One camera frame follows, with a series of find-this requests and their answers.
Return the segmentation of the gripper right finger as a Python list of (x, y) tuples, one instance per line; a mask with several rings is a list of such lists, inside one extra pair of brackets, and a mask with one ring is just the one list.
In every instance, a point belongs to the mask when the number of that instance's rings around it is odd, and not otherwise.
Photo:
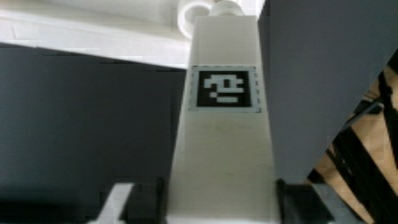
[(356, 215), (326, 183), (276, 182), (281, 224), (356, 224)]

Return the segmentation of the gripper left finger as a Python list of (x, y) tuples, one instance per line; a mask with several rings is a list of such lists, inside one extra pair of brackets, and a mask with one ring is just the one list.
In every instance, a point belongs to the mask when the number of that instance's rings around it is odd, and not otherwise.
[[(164, 178), (157, 179), (155, 186), (155, 224), (166, 224), (168, 182)], [(88, 224), (129, 224), (129, 221), (121, 219), (121, 216), (127, 210), (129, 199), (136, 187), (137, 184), (134, 182), (123, 182), (114, 184), (98, 217), (88, 222)]]

